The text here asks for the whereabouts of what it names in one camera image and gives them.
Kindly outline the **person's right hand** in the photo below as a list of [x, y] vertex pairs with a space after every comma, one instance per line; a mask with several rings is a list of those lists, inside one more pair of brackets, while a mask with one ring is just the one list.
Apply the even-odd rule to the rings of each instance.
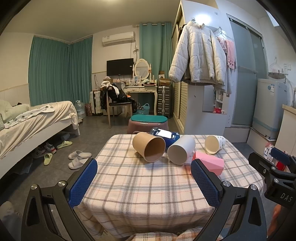
[[269, 229], [267, 231], [267, 235], [270, 236], [277, 228], [278, 225], [278, 216], [281, 211], [281, 205], [276, 205], [274, 210], [273, 210], [273, 217], [269, 226]]

